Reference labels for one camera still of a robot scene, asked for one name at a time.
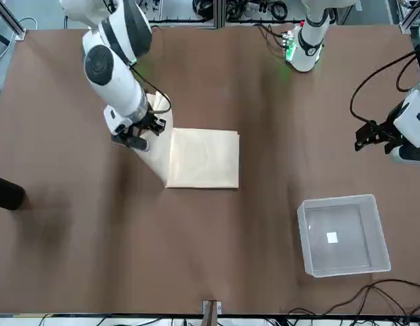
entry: brown table surface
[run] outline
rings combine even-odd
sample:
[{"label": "brown table surface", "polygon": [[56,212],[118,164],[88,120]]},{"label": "brown table surface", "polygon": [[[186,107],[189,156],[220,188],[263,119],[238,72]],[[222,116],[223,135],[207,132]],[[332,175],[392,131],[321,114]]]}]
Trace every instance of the brown table surface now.
[{"label": "brown table surface", "polygon": [[[30,31],[0,98],[0,176],[29,197],[20,212],[0,209],[0,312],[199,313],[206,299],[225,313],[324,312],[372,280],[420,282],[420,167],[381,145],[355,153],[362,124],[349,114],[355,87],[411,50],[398,27],[331,28],[308,74],[272,55],[257,28],[155,30],[141,69],[171,97],[175,125],[239,131],[234,190],[164,189],[111,143],[81,35]],[[358,113],[385,119],[404,97],[402,65],[366,85]],[[402,84],[419,79],[412,66]],[[376,196],[391,272],[307,275],[297,207],[353,194]],[[382,288],[420,304],[419,289]],[[364,312],[393,309],[372,293]]]}]

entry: folded cloth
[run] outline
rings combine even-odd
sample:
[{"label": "folded cloth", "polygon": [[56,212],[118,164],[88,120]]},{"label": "folded cloth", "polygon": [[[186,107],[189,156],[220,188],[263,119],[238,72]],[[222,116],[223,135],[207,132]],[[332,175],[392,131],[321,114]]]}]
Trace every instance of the folded cloth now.
[{"label": "folded cloth", "polygon": [[[169,107],[160,94],[148,94],[154,111]],[[165,187],[238,188],[239,134],[227,130],[173,127],[172,111],[159,115],[167,121],[159,137],[146,132],[147,152],[136,154],[162,179]]]}]

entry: transparent plastic bin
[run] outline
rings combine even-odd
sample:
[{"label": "transparent plastic bin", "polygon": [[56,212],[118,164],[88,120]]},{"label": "transparent plastic bin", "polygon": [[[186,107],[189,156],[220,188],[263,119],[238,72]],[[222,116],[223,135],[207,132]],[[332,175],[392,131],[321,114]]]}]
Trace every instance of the transparent plastic bin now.
[{"label": "transparent plastic bin", "polygon": [[308,274],[326,277],[391,270],[373,195],[304,200],[298,222]]}]

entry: green led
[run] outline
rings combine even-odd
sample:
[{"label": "green led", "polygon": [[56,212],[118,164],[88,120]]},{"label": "green led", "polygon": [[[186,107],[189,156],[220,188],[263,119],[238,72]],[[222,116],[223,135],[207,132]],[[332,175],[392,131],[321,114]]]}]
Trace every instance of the green led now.
[{"label": "green led", "polygon": [[287,61],[292,61],[295,50],[296,50],[296,44],[295,44],[295,43],[293,43],[293,44],[292,44],[292,45],[291,45],[291,46],[287,49],[287,52],[286,52],[286,59],[287,59]]}]

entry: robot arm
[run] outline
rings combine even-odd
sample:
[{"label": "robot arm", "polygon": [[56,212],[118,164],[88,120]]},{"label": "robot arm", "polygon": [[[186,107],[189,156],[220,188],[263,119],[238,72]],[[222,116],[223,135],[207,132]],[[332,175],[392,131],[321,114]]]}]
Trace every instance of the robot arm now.
[{"label": "robot arm", "polygon": [[420,164],[420,83],[388,115],[385,122],[366,123],[356,132],[355,150],[386,142],[385,153],[393,161]]},{"label": "robot arm", "polygon": [[133,0],[115,1],[112,14],[103,0],[60,0],[73,20],[92,27],[83,36],[84,71],[94,91],[107,103],[104,116],[112,140],[135,149],[149,149],[143,130],[159,135],[166,122],[155,116],[130,67],[148,53],[150,24]]},{"label": "robot arm", "polygon": [[285,59],[300,72],[310,71],[319,60],[323,38],[330,25],[330,8],[344,8],[357,0],[302,0],[307,9],[305,22],[289,36]]}]

